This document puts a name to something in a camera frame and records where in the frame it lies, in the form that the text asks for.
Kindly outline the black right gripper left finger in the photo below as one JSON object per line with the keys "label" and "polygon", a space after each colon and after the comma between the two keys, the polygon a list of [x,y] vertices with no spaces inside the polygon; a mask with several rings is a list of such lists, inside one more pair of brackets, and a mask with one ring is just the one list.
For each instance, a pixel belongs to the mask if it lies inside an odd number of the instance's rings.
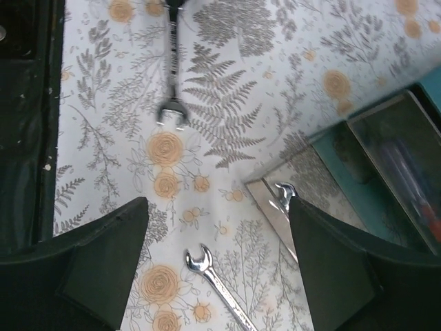
{"label": "black right gripper left finger", "polygon": [[149,221],[137,197],[1,257],[2,330],[119,330]]}

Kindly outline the medium silver wrench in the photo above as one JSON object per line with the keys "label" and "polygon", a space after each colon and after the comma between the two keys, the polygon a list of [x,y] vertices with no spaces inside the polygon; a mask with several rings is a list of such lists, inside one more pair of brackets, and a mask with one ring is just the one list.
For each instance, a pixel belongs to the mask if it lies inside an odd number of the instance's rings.
{"label": "medium silver wrench", "polygon": [[295,187],[291,183],[278,182],[275,183],[275,186],[278,188],[280,192],[280,198],[279,198],[280,204],[282,205],[282,207],[284,207],[286,212],[288,212],[291,199],[293,197],[297,198],[298,193]]}

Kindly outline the teal drawer cabinet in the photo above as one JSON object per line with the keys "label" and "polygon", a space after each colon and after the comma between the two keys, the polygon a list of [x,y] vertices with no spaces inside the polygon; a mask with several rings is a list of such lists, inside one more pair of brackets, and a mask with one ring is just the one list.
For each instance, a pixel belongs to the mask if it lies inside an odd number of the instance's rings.
{"label": "teal drawer cabinet", "polygon": [[440,126],[440,72],[438,66],[410,87],[429,118]]}

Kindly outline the floral table mat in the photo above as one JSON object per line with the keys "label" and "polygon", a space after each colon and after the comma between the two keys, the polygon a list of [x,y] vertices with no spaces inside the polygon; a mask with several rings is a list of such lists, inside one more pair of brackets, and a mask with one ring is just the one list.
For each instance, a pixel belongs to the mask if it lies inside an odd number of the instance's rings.
{"label": "floral table mat", "polygon": [[184,130],[163,1],[67,1],[54,233],[137,196],[149,225],[122,330],[236,330],[183,253],[199,243],[259,330],[312,330],[298,264],[246,190],[254,171],[440,62],[439,1],[187,1]]}

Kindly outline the large silver wrench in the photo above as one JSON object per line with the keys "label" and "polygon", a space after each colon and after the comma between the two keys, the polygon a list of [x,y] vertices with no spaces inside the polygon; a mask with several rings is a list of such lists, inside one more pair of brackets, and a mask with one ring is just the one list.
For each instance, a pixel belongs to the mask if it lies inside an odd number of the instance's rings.
{"label": "large silver wrench", "polygon": [[176,120],[176,129],[184,130],[189,122],[189,111],[178,97],[178,16],[186,1],[170,0],[164,1],[163,3],[168,12],[169,60],[167,67],[169,72],[167,78],[167,94],[156,111],[156,122],[158,125],[163,126],[165,113],[169,112],[176,114],[178,117]]}

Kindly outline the small silver wrench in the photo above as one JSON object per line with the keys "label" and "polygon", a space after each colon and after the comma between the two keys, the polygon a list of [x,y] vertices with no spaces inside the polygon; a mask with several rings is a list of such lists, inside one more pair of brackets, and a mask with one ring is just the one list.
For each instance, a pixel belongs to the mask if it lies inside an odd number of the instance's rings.
{"label": "small silver wrench", "polygon": [[201,275],[212,286],[242,330],[257,331],[257,327],[247,316],[246,312],[240,307],[237,300],[235,300],[216,273],[213,256],[209,248],[202,243],[199,244],[199,247],[202,254],[199,258],[193,257],[189,250],[184,251],[184,259],[187,268],[190,271]]}

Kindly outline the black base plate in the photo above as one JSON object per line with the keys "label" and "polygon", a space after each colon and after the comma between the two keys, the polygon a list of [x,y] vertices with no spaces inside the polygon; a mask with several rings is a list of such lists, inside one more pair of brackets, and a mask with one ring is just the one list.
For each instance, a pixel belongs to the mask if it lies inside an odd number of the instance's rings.
{"label": "black base plate", "polygon": [[1,2],[1,255],[52,238],[64,1]]}

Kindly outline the blue red screwdriver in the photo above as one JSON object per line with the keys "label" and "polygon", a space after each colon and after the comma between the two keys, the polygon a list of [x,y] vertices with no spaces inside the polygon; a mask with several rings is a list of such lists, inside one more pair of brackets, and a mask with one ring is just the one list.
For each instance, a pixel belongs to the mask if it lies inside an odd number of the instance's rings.
{"label": "blue red screwdriver", "polygon": [[390,139],[380,144],[378,152],[393,187],[412,206],[417,220],[440,241],[440,193],[431,186],[407,145],[401,139]]}

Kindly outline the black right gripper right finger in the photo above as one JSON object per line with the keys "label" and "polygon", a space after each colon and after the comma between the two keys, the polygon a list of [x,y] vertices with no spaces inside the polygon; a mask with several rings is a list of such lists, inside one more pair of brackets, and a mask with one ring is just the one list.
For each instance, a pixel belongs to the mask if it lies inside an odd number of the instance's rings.
{"label": "black right gripper right finger", "polygon": [[293,197],[289,221],[315,330],[439,330],[440,258]]}

